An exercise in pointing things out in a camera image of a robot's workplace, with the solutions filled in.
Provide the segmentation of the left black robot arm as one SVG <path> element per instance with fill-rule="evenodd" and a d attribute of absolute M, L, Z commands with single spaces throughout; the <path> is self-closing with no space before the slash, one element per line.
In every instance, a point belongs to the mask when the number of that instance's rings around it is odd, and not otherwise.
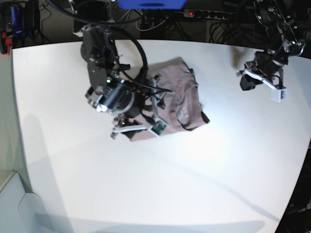
<path fill-rule="evenodd" d="M 299 56 L 306 42 L 296 26 L 295 18 L 281 0 L 254 1 L 255 15 L 269 36 L 264 51 L 257 51 L 254 60 L 246 62 L 244 69 L 237 73 L 241 77 L 243 91 L 255 89 L 264 84 L 276 91 L 284 91 L 283 67 L 289 58 Z"/>

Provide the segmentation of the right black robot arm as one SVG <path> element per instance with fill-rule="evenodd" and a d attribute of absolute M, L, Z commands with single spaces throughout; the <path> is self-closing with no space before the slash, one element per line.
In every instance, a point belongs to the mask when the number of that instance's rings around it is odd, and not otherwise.
<path fill-rule="evenodd" d="M 128 137 L 147 131 L 159 137 L 168 127 L 158 115 L 158 103 L 168 89 L 158 87 L 157 77 L 148 78 L 146 54 L 140 43 L 127 31 L 120 28 L 124 21 L 115 22 L 109 0 L 71 0 L 72 12 L 51 5 L 61 14 L 83 23 L 80 34 L 83 39 L 81 56 L 87 63 L 90 88 L 85 97 L 91 107 L 113 117 L 111 137 L 125 134 Z M 114 33 L 128 38 L 138 49 L 142 67 L 136 77 L 127 74 L 129 64 L 122 64 L 117 51 Z"/>

